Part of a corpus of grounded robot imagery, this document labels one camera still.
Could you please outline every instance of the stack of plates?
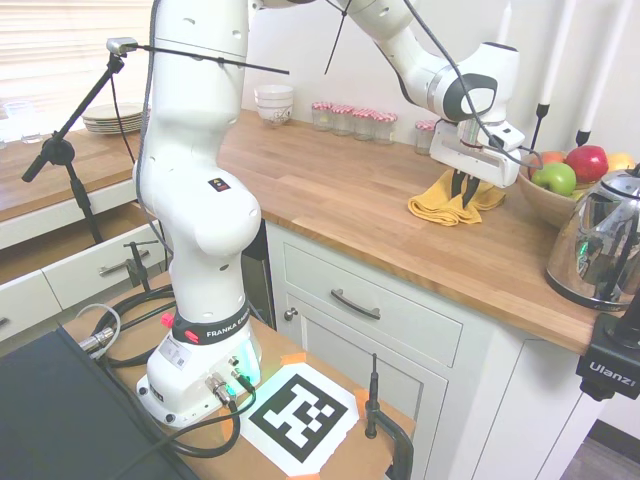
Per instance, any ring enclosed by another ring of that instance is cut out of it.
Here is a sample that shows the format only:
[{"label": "stack of plates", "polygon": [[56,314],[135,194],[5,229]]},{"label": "stack of plates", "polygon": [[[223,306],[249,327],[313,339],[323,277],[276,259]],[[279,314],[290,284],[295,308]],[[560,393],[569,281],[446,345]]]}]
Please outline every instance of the stack of plates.
[{"label": "stack of plates", "polygon": [[[118,103],[120,120],[125,132],[135,132],[142,127],[142,103]],[[120,133],[118,117],[113,104],[87,108],[82,115],[87,130],[94,133]]]}]

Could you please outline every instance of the glass jar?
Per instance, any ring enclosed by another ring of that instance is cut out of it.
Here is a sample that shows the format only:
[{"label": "glass jar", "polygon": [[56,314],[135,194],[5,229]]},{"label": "glass jar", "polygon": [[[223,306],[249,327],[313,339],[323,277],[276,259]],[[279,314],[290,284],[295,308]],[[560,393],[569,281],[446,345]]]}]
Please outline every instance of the glass jar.
[{"label": "glass jar", "polygon": [[356,140],[373,139],[373,114],[370,108],[361,108],[353,111],[353,130]]},{"label": "glass jar", "polygon": [[418,155],[429,155],[436,124],[431,120],[420,120],[416,122],[416,153]]},{"label": "glass jar", "polygon": [[351,135],[353,133],[353,107],[349,105],[335,105],[333,113],[333,130],[335,135]]},{"label": "glass jar", "polygon": [[394,142],[394,131],[398,116],[395,113],[377,112],[373,116],[375,136],[374,142],[381,145],[391,145]]},{"label": "glass jar", "polygon": [[311,104],[311,115],[313,117],[313,128],[320,132],[331,130],[331,108],[329,102],[316,102]]}]

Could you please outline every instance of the stainless steel kettle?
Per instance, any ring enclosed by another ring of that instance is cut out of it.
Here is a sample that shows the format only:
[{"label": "stainless steel kettle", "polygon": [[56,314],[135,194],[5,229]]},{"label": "stainless steel kettle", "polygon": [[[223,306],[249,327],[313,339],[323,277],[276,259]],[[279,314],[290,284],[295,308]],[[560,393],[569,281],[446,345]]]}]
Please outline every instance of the stainless steel kettle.
[{"label": "stainless steel kettle", "polygon": [[609,173],[576,205],[547,265],[549,285],[597,310],[626,309],[640,286],[640,173]]}]

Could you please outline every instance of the white candle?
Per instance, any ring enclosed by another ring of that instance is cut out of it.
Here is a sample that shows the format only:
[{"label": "white candle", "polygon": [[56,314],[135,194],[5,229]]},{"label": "white candle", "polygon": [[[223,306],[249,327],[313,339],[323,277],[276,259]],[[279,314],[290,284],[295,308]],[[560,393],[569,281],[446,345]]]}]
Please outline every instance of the white candle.
[{"label": "white candle", "polygon": [[512,15],[513,9],[511,8],[511,2],[509,2],[502,12],[502,20],[500,20],[500,28],[498,29],[498,37],[496,43],[500,43],[502,45],[505,45],[507,43]]},{"label": "white candle", "polygon": [[553,43],[553,50],[551,51],[551,57],[549,59],[549,66],[547,67],[547,76],[544,79],[544,84],[542,86],[542,95],[540,96],[541,105],[551,104],[551,94],[553,93],[553,87],[556,84],[558,69],[560,68],[560,60],[562,59],[562,52],[564,52],[564,46],[566,45],[567,38],[569,37],[571,19],[573,18],[573,12],[575,9],[576,0],[564,1],[562,14],[560,15],[560,24],[558,25],[558,31],[556,32],[556,38]]},{"label": "white candle", "polygon": [[596,116],[600,100],[602,100],[602,94],[604,93],[604,87],[607,85],[607,78],[611,72],[613,61],[616,57],[622,34],[624,33],[624,27],[629,18],[631,12],[631,6],[633,0],[621,0],[620,7],[618,8],[618,14],[613,22],[613,27],[609,32],[609,38],[605,43],[604,53],[600,59],[598,65],[596,81],[593,84],[591,93],[588,96],[588,104],[584,113],[584,117],[580,122],[580,130],[583,132],[590,132],[593,126],[593,119]]}]

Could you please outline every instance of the table surface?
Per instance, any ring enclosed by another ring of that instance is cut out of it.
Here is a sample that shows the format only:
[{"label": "table surface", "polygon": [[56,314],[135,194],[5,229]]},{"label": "table surface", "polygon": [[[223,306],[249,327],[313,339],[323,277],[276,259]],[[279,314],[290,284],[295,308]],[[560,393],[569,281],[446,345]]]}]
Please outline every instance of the table surface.
[{"label": "table surface", "polygon": [[[66,136],[76,157],[73,167],[87,192],[131,178],[131,158],[120,135],[98,135],[86,130]],[[140,145],[137,133],[127,134],[135,158]],[[25,183],[21,177],[42,150],[42,143],[11,142],[0,150],[0,222],[73,198],[64,167],[45,165]]]},{"label": "table surface", "polygon": [[[156,288],[169,282],[168,274],[162,274],[152,279],[152,287]],[[111,305],[125,297],[142,291],[141,287],[109,302]],[[138,317],[156,307],[167,303],[167,300],[155,300],[147,302],[132,309],[123,319]],[[76,340],[80,341],[91,334],[98,319],[103,312],[99,310],[89,311],[82,317],[72,320],[65,325],[65,329]],[[298,345],[289,339],[276,333],[255,319],[251,319],[253,328],[260,346],[262,347],[262,362],[260,370],[263,382],[270,378],[280,368],[280,357],[303,351]],[[167,328],[160,323],[160,315],[153,317],[131,329],[128,329],[110,350],[113,358],[129,358],[140,352],[146,351],[160,343],[167,333]],[[337,384],[348,391],[362,388],[349,378],[307,353],[307,363],[313,368],[331,378]],[[146,367],[133,367],[118,370],[118,375],[129,388],[135,388],[138,380],[145,374]],[[415,427],[414,422],[382,402],[382,410],[398,423],[407,433],[411,434]],[[384,472],[391,464],[393,455],[393,443],[382,432],[374,440],[369,440],[364,435],[366,422],[360,420],[347,434],[346,439],[340,444],[336,452],[320,471],[321,478],[344,480],[370,480],[382,478]],[[224,442],[221,429],[218,425],[212,425],[194,430],[183,437],[185,443],[200,447],[213,447]],[[202,480],[284,480],[286,475],[274,464],[266,459],[244,437],[240,436],[235,447],[221,457],[213,459],[196,459],[184,457],[187,464]]]},{"label": "table surface", "polygon": [[[79,159],[121,165],[108,178],[129,178],[119,137],[72,135],[81,137],[72,139]],[[443,165],[408,145],[359,142],[302,122],[267,128],[253,112],[243,112],[229,131],[218,164],[254,193],[268,221],[574,352],[589,344],[596,312],[547,285],[543,273],[557,231],[535,215],[517,185],[506,190],[503,206],[483,212],[482,224],[442,227],[414,217],[407,201],[431,186]],[[0,162],[0,180],[6,177]],[[31,195],[31,186],[20,187]]]}]

